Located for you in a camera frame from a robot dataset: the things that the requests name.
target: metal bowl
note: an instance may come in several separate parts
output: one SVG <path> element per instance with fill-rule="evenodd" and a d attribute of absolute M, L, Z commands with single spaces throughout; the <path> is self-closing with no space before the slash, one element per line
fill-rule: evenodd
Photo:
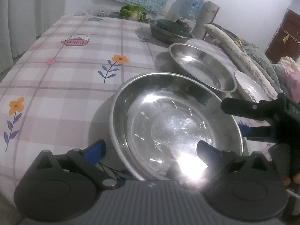
<path fill-rule="evenodd" d="M 175 43 L 170 45 L 169 53 L 178 73 L 209 86 L 213 91 L 236 91 L 236 80 L 231 72 L 206 52 L 194 46 Z"/>
<path fill-rule="evenodd" d="M 208 88 L 174 73 L 131 78 L 115 93 L 109 113 L 112 143 L 139 180 L 197 178 L 206 165 L 196 146 L 243 152 L 233 116 Z"/>
<path fill-rule="evenodd" d="M 160 40 L 164 43 L 167 43 L 169 45 L 173 44 L 173 43 L 183 43 L 184 44 L 188 40 L 192 40 L 195 38 L 192 33 L 190 33 L 190 37 L 183 37 L 183 36 L 171 33 L 169 31 L 165 31 L 165 30 L 157 27 L 156 22 L 157 22 L 157 20 L 154 20 L 154 19 L 149 21 L 152 36 L 155 39 Z"/>

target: white plate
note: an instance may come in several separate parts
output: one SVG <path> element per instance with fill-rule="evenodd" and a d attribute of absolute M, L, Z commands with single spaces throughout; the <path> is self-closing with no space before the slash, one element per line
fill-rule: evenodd
<path fill-rule="evenodd" d="M 235 71 L 234 75 L 237 81 L 238 91 L 245 100 L 254 102 L 261 100 L 269 101 L 269 98 L 262 88 L 248 75 L 240 71 Z"/>

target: tablecloth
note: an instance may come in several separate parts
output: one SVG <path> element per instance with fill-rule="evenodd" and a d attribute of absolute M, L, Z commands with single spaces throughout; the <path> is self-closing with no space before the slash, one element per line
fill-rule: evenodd
<path fill-rule="evenodd" d="M 189 43 L 237 70 L 220 48 Z M 15 187 L 44 149 L 65 154 L 104 139 L 103 162 L 125 168 L 109 136 L 112 97 L 133 76 L 172 70 L 167 51 L 148 24 L 68 15 L 57 21 L 0 83 L 0 192 L 13 202 Z"/>

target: wooden door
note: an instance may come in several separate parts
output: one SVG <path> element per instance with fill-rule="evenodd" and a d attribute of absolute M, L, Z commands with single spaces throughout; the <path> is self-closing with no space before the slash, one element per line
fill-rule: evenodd
<path fill-rule="evenodd" d="M 283 39 L 288 34 L 290 34 L 289 39 L 284 43 Z M 287 12 L 265 54 L 273 63 L 278 63 L 280 58 L 286 56 L 297 60 L 300 55 L 300 15 L 291 10 Z"/>

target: white curtain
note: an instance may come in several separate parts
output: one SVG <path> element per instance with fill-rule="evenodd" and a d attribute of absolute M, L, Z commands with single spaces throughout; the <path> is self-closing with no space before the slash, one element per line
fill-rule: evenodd
<path fill-rule="evenodd" d="M 0 0 L 0 73 L 65 14 L 65 0 Z"/>

